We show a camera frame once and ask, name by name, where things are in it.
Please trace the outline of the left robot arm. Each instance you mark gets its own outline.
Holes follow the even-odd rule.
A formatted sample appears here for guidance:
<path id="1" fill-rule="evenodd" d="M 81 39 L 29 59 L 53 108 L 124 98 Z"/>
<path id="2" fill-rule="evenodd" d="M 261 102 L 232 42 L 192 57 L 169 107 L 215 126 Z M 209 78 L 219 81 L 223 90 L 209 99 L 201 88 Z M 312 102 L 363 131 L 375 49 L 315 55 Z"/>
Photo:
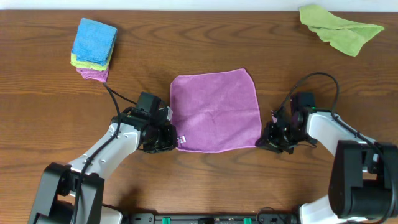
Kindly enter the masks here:
<path id="1" fill-rule="evenodd" d="M 103 137 L 68 164 L 49 164 L 40 180 L 29 223 L 127 223 L 122 211 L 103 204 L 104 183 L 138 149 L 154 154 L 177 147 L 172 109 L 142 92 L 138 102 L 112 118 Z"/>

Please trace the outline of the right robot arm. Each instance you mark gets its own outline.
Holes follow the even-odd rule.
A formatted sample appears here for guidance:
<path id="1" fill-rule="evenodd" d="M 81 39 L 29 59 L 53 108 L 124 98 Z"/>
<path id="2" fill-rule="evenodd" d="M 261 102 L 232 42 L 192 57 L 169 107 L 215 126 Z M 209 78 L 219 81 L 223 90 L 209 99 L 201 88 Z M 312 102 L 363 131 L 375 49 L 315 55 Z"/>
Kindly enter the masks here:
<path id="1" fill-rule="evenodd" d="M 300 206 L 299 223 L 347 223 L 397 217 L 397 146 L 360 134 L 330 110 L 316 108 L 313 93 L 289 97 L 272 112 L 256 147 L 292 154 L 300 142 L 322 144 L 334 157 L 328 195 Z"/>

